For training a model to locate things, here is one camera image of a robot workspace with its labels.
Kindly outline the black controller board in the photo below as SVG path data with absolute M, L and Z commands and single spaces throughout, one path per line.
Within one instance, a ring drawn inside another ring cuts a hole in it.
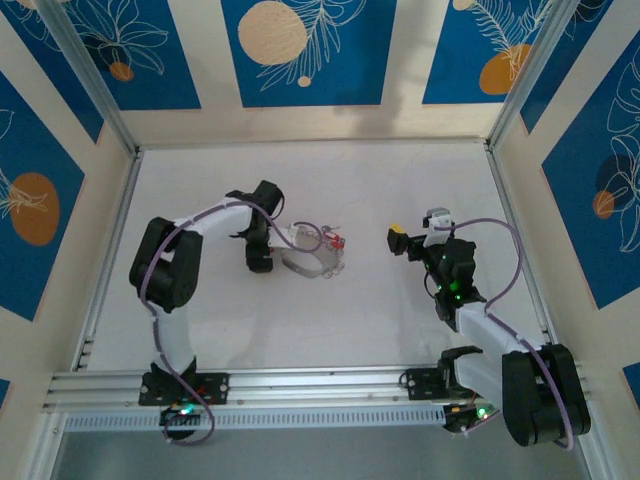
M 172 406 L 160 412 L 159 426 L 165 438 L 169 441 L 187 440 L 196 432 L 201 417 L 194 412 L 192 405 Z
M 443 428 L 452 435 L 468 435 L 494 418 L 498 418 L 501 410 L 485 401 L 446 406 L 444 408 L 445 424 Z

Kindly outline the aluminium side rail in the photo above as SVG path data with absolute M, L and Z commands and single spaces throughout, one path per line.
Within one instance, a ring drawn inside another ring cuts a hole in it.
M 87 344 L 91 344 L 94 340 L 100 315 L 104 307 L 109 283 L 111 281 L 132 197 L 139 177 L 143 156 L 144 151 L 140 147 L 137 147 L 135 155 L 133 156 L 128 168 L 124 186 L 121 190 L 117 210 L 113 217 L 107 248 L 102 258 L 99 276 L 95 286 L 93 287 L 90 301 L 85 312 L 84 323 L 78 335 L 74 355 L 70 361 L 70 372 L 77 372 L 78 370 L 85 369 L 85 366 L 82 364 L 84 347 Z
M 514 227 L 519 233 L 522 247 L 522 276 L 525 279 L 531 302 L 536 314 L 539 330 L 547 343 L 559 343 L 560 340 L 556 333 L 555 326 L 553 324 L 550 311 L 546 299 L 544 298 L 542 285 L 540 283 L 540 277 L 536 272 L 536 269 L 532 267 L 529 256 L 526 250 L 526 235 L 525 229 L 522 225 L 522 221 L 517 211 L 515 199 L 511 192 L 504 167 L 496 154 L 492 146 L 488 143 L 484 143 L 484 149 L 487 156 L 487 161 L 491 168 L 491 172 L 494 178 L 496 189 L 500 197 L 501 205 L 504 210 L 506 221 Z

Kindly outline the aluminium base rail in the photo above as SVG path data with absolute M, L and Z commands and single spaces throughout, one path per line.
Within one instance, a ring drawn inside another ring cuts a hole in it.
M 229 370 L 229 393 L 218 409 L 408 405 L 398 385 L 405 366 Z M 58 372 L 46 391 L 46 412 L 140 410 L 141 371 Z

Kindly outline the aluminium frame post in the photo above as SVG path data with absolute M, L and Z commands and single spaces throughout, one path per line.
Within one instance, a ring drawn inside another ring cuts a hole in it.
M 57 0 L 33 0 L 51 36 L 121 147 L 136 158 L 139 145 L 83 41 Z
M 511 91 L 492 129 L 486 137 L 485 147 L 488 153 L 494 153 L 500 140 L 528 98 L 532 88 L 541 75 L 555 46 L 563 35 L 580 0 L 554 0 L 551 10 L 531 47 L 524 66 L 516 78 Z

